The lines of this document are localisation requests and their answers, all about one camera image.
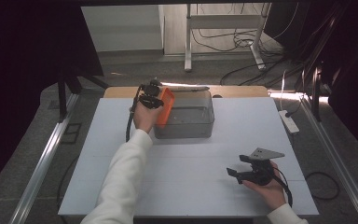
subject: white table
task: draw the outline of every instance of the white table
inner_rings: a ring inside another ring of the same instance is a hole
[[[101,99],[60,215],[86,215],[95,204],[109,162],[125,142],[132,99]],[[257,147],[278,151],[298,215],[318,215],[272,98],[213,99],[215,122],[207,139],[156,139],[149,153],[135,215],[138,217],[257,217],[269,210],[226,168],[251,171],[239,155]]]

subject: gray plastic container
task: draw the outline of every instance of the gray plastic container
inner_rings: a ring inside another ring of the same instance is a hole
[[[175,91],[167,123],[156,124],[156,138],[208,138],[212,135],[214,113],[209,91]]]

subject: white power strip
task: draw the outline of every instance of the white power strip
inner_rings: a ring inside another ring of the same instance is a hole
[[[297,128],[297,125],[291,117],[287,118],[285,116],[286,113],[286,110],[279,111],[279,115],[281,115],[284,126],[286,127],[287,131],[289,131],[289,133],[298,133],[300,130]]]

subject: white sleeve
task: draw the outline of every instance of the white sleeve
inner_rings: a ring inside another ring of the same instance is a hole
[[[135,130],[129,142],[121,145],[110,162],[96,207],[82,224],[132,223],[136,198],[142,183],[150,136]]]
[[[306,219],[299,218],[288,203],[267,215],[272,224],[308,224]]]

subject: orange container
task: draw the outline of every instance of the orange container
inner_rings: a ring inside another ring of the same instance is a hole
[[[164,109],[158,115],[156,124],[163,128],[167,124],[168,117],[170,116],[175,97],[173,93],[167,87],[163,87],[158,98],[164,102]]]

